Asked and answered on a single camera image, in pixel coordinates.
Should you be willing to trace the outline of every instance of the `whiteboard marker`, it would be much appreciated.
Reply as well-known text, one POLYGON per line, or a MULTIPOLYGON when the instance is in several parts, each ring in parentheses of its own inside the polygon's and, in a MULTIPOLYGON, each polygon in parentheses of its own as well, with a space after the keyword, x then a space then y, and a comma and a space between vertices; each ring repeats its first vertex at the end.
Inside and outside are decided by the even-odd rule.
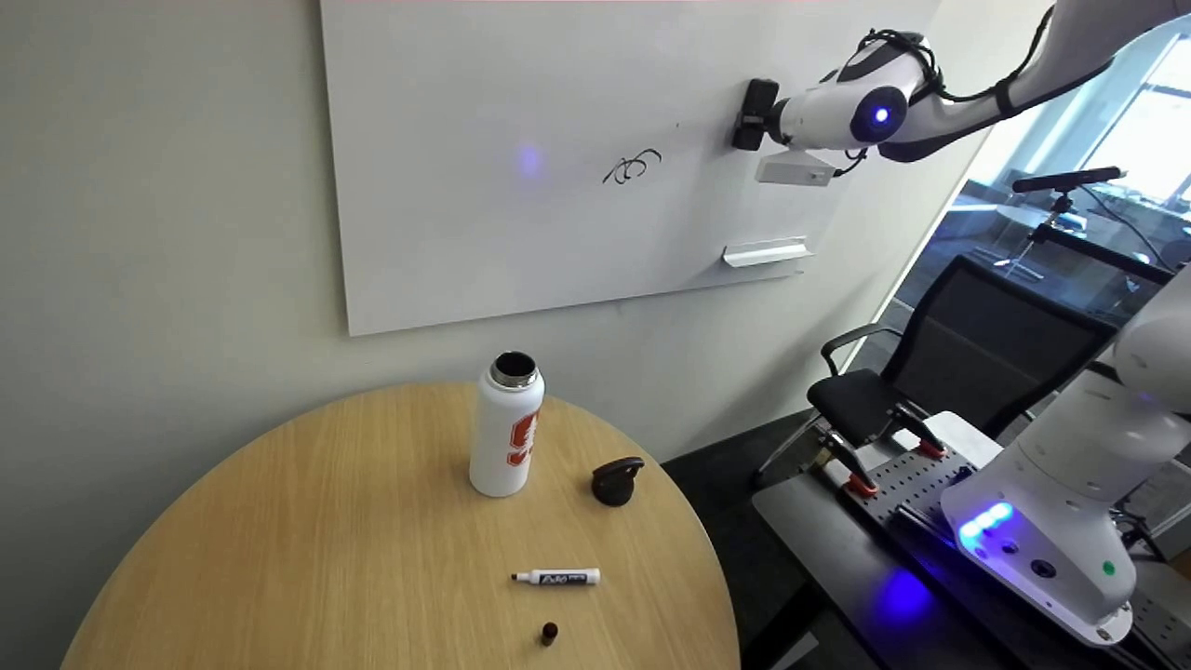
POLYGON ((601 583, 601 570, 529 570, 512 572, 518 583, 566 587, 566 583, 601 583))

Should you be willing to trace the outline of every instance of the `drawing on whiteboard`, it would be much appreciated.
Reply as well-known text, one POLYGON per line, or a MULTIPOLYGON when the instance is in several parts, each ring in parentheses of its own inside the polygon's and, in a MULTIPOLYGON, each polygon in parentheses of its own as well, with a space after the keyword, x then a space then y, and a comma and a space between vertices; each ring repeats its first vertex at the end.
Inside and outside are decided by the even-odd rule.
POLYGON ((665 165, 665 156, 658 150, 642 150, 637 156, 626 156, 623 165, 613 165, 603 181, 626 186, 632 180, 644 180, 647 166, 665 165))

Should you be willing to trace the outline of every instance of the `white robot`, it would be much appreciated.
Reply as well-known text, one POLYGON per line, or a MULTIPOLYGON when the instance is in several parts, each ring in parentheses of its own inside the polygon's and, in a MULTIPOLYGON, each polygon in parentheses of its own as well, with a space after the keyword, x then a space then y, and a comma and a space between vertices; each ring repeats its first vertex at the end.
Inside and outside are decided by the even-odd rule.
MULTIPOLYGON (((883 31, 845 68, 788 102, 757 81, 737 150, 879 150, 922 159, 942 144, 1103 75, 1116 49, 1191 0, 1059 0, 1031 55, 997 86, 953 98, 915 32, 883 31)), ((958 547, 1074 638, 1108 647, 1133 628, 1137 565, 1108 508, 1191 442, 1191 272, 1182 272, 1116 340, 1121 381, 1085 372, 982 472, 942 496, 958 547)))

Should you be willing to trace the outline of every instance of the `black chair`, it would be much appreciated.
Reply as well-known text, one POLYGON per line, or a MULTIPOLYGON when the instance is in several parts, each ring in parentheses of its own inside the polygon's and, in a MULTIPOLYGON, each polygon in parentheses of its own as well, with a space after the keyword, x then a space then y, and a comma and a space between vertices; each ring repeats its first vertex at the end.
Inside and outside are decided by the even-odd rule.
POLYGON ((1000 272, 958 258, 922 293, 904 335, 866 324, 824 345, 832 376, 809 392, 812 416, 751 472, 751 483, 812 427, 843 446, 888 439, 901 421, 953 410, 987 434, 1093 362, 1115 324, 1059 304, 1000 272), (883 372, 837 372, 833 349, 899 335, 883 372))

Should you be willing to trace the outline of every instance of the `bottle label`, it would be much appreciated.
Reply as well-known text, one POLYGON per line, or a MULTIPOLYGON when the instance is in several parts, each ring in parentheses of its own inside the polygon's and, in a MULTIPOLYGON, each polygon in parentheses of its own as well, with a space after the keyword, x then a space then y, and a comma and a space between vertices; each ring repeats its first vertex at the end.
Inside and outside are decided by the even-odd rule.
POLYGON ((538 427, 538 415, 523 416, 514 423, 514 434, 512 434, 512 465, 525 465, 529 451, 534 451, 534 427, 538 427))

